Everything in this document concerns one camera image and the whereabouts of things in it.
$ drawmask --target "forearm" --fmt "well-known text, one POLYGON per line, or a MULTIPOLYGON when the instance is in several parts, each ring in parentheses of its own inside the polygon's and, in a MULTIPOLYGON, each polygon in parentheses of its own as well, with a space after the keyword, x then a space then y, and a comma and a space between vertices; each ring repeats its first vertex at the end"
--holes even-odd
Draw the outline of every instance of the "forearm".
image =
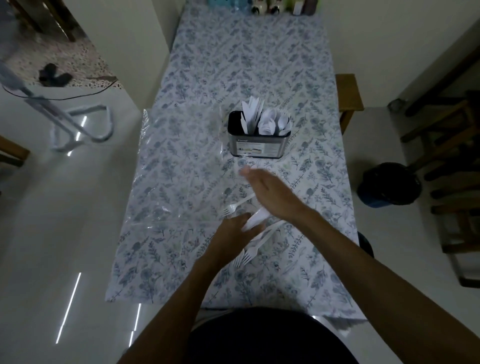
POLYGON ((180 287, 119 360, 130 363, 180 363, 205 293, 218 269, 201 257, 180 287))
POLYGON ((480 339, 306 208, 291 221, 324 256, 384 341, 405 363, 480 363, 480 339))

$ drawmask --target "person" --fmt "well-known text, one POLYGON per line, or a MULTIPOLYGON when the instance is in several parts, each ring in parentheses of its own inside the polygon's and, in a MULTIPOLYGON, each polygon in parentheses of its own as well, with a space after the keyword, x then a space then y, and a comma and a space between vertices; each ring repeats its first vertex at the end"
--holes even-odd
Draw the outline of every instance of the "person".
MULTIPOLYGON (((279 178, 240 171, 268 211, 299 229, 336 272, 371 325, 404 363, 480 363, 480 339, 301 202, 279 178)), ((263 226, 242 232, 249 215, 225 219, 185 281, 119 364, 357 363, 343 342, 301 312, 238 309, 192 330, 216 274, 263 226)))

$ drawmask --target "cutlery holder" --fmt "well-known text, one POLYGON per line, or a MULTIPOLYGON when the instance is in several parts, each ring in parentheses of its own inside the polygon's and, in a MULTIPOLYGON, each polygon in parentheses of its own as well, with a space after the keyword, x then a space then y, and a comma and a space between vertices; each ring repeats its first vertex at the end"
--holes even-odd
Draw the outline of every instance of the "cutlery holder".
POLYGON ((253 135, 247 135, 241 127, 243 111, 232 111, 228 115, 228 141, 230 153, 234 157, 254 157, 279 159, 283 156, 291 132, 287 135, 259 135, 258 126, 253 135))

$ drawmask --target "hand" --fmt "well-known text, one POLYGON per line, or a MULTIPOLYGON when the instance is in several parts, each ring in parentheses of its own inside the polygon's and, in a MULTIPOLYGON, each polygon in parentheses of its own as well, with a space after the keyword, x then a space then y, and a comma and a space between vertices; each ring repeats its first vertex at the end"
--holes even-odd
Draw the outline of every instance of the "hand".
POLYGON ((265 230, 265 225, 260 224, 242 232, 241 228, 250 216, 252 214, 246 213, 235 218, 226 218, 218 227, 203 255, 216 269, 220 270, 230 263, 250 240, 265 230))
POLYGON ((258 201, 268 212, 282 220, 292 222, 308 208, 278 177, 266 170, 247 166, 242 168, 240 175, 247 179, 258 201))

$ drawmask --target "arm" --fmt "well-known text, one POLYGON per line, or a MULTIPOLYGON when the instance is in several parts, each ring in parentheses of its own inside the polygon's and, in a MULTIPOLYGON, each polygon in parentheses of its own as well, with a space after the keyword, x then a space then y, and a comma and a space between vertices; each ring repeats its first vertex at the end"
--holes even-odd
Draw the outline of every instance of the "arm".
POLYGON ((259 225, 242 232, 250 216, 243 214, 222 221, 204 255, 193 264, 187 278, 120 358, 119 364, 182 361, 188 336, 210 283, 264 229, 259 225))
POLYGON ((270 213, 313 243, 404 363, 480 363, 475 334, 304 205, 279 178, 249 168, 241 174, 270 213))

